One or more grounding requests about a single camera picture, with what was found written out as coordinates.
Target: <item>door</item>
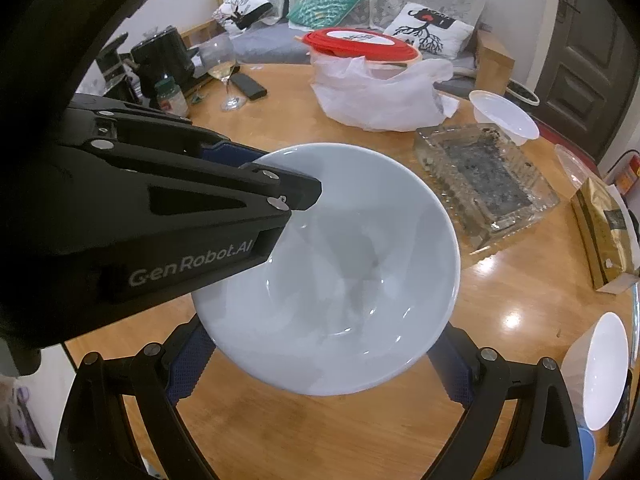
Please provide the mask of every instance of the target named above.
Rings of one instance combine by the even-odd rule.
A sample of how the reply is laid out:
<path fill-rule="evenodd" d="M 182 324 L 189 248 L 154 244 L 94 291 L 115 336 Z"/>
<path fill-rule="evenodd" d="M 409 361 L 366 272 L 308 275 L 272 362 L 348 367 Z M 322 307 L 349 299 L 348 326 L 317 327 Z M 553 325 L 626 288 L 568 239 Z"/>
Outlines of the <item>door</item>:
<path fill-rule="evenodd" d="M 559 0 L 533 115 L 599 162 L 637 70 L 638 49 L 606 0 Z"/>

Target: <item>door handle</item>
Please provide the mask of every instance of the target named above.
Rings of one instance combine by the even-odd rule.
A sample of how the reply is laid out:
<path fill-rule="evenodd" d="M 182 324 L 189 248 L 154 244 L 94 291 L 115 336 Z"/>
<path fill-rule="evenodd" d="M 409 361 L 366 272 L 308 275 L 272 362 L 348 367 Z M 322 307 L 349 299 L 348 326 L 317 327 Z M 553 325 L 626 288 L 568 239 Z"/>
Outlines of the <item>door handle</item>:
<path fill-rule="evenodd" d="M 577 12 L 578 14 L 580 14 L 580 9 L 578 9 L 578 7 L 572 6 L 572 4 L 569 3 L 569 0 L 560 0 L 560 3 L 566 5 L 570 9 L 572 9 L 575 12 Z"/>

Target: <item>gold package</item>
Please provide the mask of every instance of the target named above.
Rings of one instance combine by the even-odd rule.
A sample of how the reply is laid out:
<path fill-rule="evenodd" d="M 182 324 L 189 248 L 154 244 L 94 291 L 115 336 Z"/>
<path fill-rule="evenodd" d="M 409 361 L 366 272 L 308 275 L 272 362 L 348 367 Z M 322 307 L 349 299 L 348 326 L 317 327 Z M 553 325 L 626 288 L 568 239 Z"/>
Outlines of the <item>gold package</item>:
<path fill-rule="evenodd" d="M 589 177 L 571 199 L 578 221 L 593 288 L 619 294 L 636 281 L 625 218 L 599 178 Z"/>

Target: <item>black phone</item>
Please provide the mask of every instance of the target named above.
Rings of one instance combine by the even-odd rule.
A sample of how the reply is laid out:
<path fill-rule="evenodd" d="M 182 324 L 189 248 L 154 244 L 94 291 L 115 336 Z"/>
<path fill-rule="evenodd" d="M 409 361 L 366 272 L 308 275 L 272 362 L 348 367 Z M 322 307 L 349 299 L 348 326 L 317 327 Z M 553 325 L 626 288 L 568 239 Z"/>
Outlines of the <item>black phone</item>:
<path fill-rule="evenodd" d="M 236 73 L 232 74 L 229 80 L 236 85 L 239 91 L 247 96 L 249 101 L 255 101 L 260 97 L 267 95 L 267 89 L 260 83 L 254 81 L 247 74 Z"/>

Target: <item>green cap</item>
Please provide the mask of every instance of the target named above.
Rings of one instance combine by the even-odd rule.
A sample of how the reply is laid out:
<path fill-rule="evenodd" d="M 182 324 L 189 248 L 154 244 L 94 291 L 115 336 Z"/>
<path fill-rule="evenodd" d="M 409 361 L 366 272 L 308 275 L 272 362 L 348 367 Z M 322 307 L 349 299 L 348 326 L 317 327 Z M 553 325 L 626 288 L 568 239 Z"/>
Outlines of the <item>green cap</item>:
<path fill-rule="evenodd" d="M 158 81 L 154 86 L 156 87 L 156 92 L 158 94 L 167 94 L 174 88 L 175 79 L 173 76 L 166 76 Z"/>

